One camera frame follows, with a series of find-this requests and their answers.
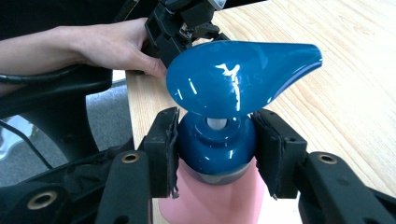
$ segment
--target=wood grain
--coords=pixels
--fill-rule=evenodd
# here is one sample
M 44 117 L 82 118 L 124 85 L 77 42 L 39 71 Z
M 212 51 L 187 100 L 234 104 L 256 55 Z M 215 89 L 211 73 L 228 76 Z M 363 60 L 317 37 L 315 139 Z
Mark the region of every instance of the wood grain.
M 395 12 L 396 2 L 390 0 L 269 1 L 217 12 L 213 20 L 233 40 L 317 45 L 323 66 L 266 108 L 275 111 L 307 140 L 308 151 L 340 156 L 367 186 L 393 197 Z M 163 80 L 130 74 L 127 81 L 134 140 L 138 145 L 156 114 L 175 103 Z M 279 210 L 293 210 L 291 223 L 301 222 L 295 216 L 295 207 L 276 209 L 279 214 L 285 214 Z M 155 218 L 155 223 L 165 223 L 161 216 Z

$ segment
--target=black chair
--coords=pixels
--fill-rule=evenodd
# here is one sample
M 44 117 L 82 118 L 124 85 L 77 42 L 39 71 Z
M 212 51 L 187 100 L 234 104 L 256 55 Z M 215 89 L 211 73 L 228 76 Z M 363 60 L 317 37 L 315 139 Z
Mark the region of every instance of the black chair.
M 81 66 L 60 80 L 0 98 L 0 119 L 21 115 L 43 131 L 69 161 L 99 151 L 88 122 L 86 95 L 111 87 L 112 71 Z

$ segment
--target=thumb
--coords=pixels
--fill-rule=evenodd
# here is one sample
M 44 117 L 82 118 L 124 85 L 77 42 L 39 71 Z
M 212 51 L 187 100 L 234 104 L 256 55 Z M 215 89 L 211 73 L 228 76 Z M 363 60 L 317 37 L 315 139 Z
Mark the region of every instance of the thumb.
M 139 53 L 137 58 L 136 68 L 138 70 L 155 77 L 166 77 L 166 67 L 160 59 L 150 57 L 142 52 Z

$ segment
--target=gray carpet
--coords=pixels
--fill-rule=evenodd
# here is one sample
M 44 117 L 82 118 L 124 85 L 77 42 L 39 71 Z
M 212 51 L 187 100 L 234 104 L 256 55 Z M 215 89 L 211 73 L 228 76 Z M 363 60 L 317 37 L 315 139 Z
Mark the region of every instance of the gray carpet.
M 87 110 L 99 149 L 123 145 L 132 136 L 125 80 L 113 84 L 108 91 L 88 96 Z M 31 140 L 53 167 L 66 163 L 64 155 L 41 131 L 35 132 Z M 46 170 L 27 144 L 21 142 L 0 161 L 0 187 L 16 184 Z

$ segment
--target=pink bottle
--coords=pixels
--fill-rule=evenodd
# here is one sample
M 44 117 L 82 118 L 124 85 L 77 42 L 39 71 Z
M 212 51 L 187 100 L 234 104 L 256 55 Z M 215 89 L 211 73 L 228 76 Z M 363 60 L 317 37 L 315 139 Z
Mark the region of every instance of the pink bottle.
M 228 185 L 204 184 L 187 173 L 182 160 L 177 171 L 177 199 L 160 199 L 160 211 L 170 224 L 256 224 L 265 184 L 253 159 L 245 174 Z

